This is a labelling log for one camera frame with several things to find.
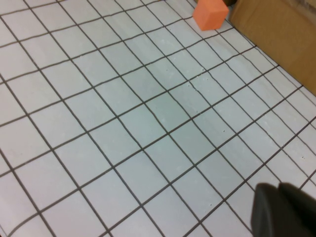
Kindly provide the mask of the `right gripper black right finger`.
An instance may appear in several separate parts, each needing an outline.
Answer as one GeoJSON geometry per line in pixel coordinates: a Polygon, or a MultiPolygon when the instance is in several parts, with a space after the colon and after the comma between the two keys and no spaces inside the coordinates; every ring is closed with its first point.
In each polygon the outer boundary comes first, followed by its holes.
{"type": "Polygon", "coordinates": [[[316,236],[316,200],[290,183],[281,183],[279,191],[285,196],[304,231],[316,236]]]}

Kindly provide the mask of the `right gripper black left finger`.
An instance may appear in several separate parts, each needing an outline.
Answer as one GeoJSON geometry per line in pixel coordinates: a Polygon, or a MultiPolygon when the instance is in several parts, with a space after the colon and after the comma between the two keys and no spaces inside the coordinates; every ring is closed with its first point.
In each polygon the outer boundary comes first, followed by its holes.
{"type": "Polygon", "coordinates": [[[299,225],[279,186],[268,183],[259,183],[255,188],[251,229],[255,237],[311,237],[299,225]]]}

